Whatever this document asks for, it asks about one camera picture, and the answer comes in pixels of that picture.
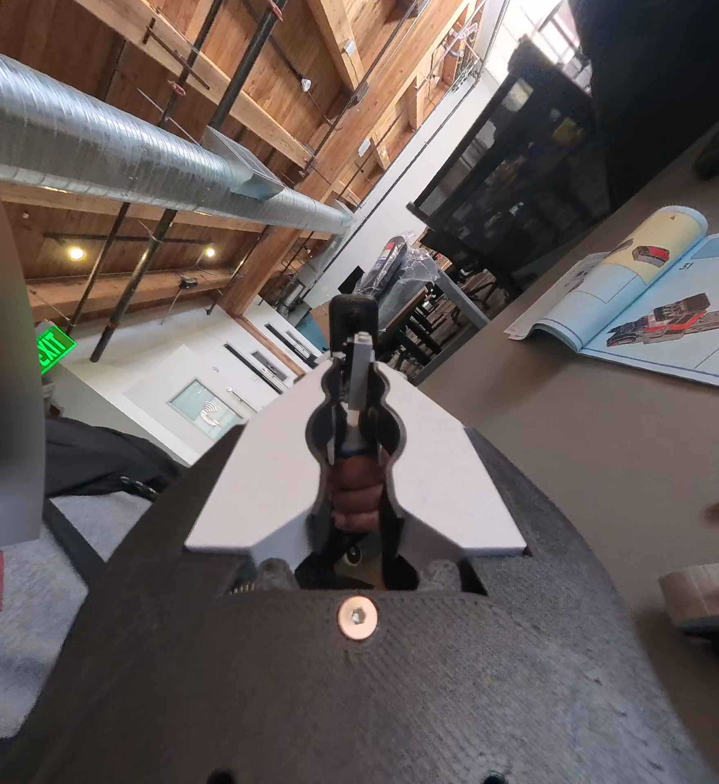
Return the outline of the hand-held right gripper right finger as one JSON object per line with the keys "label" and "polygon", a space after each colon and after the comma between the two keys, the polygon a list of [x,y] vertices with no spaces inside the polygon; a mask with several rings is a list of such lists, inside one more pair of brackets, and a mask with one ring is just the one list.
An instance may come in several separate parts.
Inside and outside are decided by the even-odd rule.
{"label": "hand-held right gripper right finger", "polygon": [[375,370],[377,438],[403,522],[397,553],[415,568],[522,555],[527,543],[464,426],[401,373],[382,364]]}

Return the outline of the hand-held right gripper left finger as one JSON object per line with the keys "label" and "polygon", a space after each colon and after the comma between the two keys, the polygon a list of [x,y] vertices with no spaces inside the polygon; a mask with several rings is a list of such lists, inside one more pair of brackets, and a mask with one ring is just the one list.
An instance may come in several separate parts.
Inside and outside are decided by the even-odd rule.
{"label": "hand-held right gripper left finger", "polygon": [[337,362],[325,361],[248,422],[185,540],[189,552],[255,566],[279,559],[292,570],[311,554],[336,388]]}

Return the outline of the grey toy brick assembly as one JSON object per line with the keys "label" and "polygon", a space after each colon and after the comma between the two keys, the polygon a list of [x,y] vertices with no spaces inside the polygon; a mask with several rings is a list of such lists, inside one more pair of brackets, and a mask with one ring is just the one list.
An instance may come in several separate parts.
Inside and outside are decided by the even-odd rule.
{"label": "grey toy brick assembly", "polygon": [[369,332],[357,332],[348,343],[345,357],[345,403],[349,411],[359,414],[365,409],[373,365],[373,338]]}

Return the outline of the brown desk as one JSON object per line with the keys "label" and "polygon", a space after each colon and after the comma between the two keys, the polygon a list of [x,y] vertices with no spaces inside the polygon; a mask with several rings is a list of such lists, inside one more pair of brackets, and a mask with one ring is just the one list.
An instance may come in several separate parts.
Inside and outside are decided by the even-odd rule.
{"label": "brown desk", "polygon": [[719,775],[719,657],[676,631],[659,576],[719,562],[719,388],[574,354],[505,329],[577,261],[655,209],[686,205],[719,232],[719,177],[692,164],[719,121],[437,368],[421,389],[482,433],[560,508],[632,614],[663,687]]}

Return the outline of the person's left hand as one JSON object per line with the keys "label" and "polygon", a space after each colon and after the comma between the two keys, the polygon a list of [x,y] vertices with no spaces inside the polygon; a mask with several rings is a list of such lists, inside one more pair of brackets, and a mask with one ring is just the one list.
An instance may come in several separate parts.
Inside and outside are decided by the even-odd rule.
{"label": "person's left hand", "polygon": [[330,468],[327,496],[335,528],[352,534],[376,532],[385,486],[388,453],[364,453],[338,458]]}

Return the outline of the glass window with logo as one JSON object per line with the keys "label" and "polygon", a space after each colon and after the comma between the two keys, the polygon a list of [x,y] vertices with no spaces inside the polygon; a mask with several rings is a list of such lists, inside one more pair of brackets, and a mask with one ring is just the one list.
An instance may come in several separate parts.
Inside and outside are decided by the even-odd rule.
{"label": "glass window with logo", "polygon": [[225,403],[198,379],[192,379],[173,394],[167,404],[212,442],[219,441],[233,427],[246,422],[241,412]]}

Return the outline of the person's black jacket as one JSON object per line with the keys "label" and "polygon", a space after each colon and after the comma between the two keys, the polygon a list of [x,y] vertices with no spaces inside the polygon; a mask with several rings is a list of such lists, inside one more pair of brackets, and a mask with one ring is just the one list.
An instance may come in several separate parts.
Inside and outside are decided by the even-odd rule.
{"label": "person's black jacket", "polygon": [[153,502],[186,472],[145,438],[65,417],[45,421],[44,497],[125,492]]}

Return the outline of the black ceiling pipe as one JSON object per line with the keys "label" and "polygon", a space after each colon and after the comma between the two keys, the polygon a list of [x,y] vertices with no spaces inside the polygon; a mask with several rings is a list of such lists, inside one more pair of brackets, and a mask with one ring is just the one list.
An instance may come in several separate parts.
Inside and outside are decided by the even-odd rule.
{"label": "black ceiling pipe", "polygon": [[[271,1],[268,2],[267,9],[264,12],[261,21],[258,23],[256,31],[252,36],[250,43],[247,45],[243,56],[239,62],[238,68],[230,80],[226,91],[217,104],[213,114],[210,117],[207,127],[215,131],[221,131],[230,110],[237,102],[239,93],[250,76],[250,73],[256,64],[261,51],[270,39],[272,31],[276,24],[283,19],[286,1]],[[103,353],[109,346],[110,341],[119,328],[120,323],[127,313],[134,295],[136,294],[139,285],[144,279],[152,261],[167,237],[167,233],[171,228],[175,217],[178,215],[176,209],[165,209],[161,218],[155,226],[152,234],[150,235],[148,244],[132,272],[119,301],[112,311],[103,332],[98,339],[98,342],[90,355],[90,362],[98,363],[102,358]]]}

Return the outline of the toy instruction booklet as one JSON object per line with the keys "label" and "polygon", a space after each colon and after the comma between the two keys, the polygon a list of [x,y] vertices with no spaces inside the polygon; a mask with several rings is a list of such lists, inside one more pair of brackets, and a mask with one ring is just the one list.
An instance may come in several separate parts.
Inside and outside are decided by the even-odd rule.
{"label": "toy instruction booklet", "polygon": [[719,234],[697,210],[652,213],[587,256],[505,334],[548,332],[576,354],[719,387]]}

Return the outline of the black mesh office chair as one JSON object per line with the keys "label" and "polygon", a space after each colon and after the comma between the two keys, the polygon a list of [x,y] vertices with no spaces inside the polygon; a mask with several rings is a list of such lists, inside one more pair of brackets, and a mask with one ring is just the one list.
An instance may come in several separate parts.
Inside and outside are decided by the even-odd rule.
{"label": "black mesh office chair", "polygon": [[589,95],[530,38],[407,209],[422,244],[516,299],[618,207]]}

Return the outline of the green exit sign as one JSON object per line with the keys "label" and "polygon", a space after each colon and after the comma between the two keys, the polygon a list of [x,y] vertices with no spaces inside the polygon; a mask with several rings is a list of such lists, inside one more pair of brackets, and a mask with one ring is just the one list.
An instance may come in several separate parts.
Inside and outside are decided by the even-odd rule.
{"label": "green exit sign", "polygon": [[41,376],[56,367],[77,346],[76,340],[49,320],[35,327],[36,342],[40,358]]}

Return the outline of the person's grey shirt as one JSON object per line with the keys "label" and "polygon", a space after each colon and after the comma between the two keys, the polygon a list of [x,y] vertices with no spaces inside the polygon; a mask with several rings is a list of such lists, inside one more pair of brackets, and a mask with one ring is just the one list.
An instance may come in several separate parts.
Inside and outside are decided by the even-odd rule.
{"label": "person's grey shirt", "polygon": [[88,589],[150,504],[128,492],[48,499],[39,537],[0,549],[0,744],[18,733]]}

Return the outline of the toy brick truck model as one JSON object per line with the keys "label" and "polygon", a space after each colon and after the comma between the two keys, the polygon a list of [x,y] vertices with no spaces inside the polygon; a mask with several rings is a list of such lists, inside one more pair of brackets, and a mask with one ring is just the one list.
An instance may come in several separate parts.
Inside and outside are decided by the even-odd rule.
{"label": "toy brick truck model", "polygon": [[685,636],[710,643],[719,655],[719,563],[662,575],[659,587],[672,624]]}

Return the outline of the silver air duct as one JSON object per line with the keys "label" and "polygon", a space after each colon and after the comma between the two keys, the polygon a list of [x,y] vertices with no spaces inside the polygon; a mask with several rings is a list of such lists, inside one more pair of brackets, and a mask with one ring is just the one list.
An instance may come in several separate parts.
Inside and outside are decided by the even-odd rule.
{"label": "silver air duct", "polygon": [[353,224],[248,154],[216,154],[2,54],[0,181],[327,234]]}

